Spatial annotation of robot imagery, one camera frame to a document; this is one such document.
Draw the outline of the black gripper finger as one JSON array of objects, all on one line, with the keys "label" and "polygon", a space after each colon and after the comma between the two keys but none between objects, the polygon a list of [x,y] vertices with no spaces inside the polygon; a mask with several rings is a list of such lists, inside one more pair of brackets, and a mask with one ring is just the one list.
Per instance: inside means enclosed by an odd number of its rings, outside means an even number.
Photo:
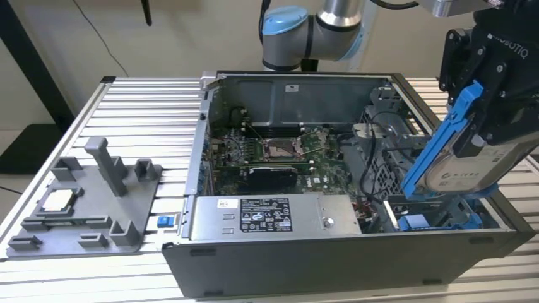
[{"label": "black gripper finger", "polygon": [[463,88],[471,83],[472,71],[472,28],[451,29],[445,35],[439,76],[439,88],[448,93],[448,103],[453,103]]},{"label": "black gripper finger", "polygon": [[453,108],[465,108],[467,125],[453,143],[457,158],[477,157],[489,146],[509,147],[517,158],[537,148],[537,89],[511,95],[501,82],[463,88]]}]

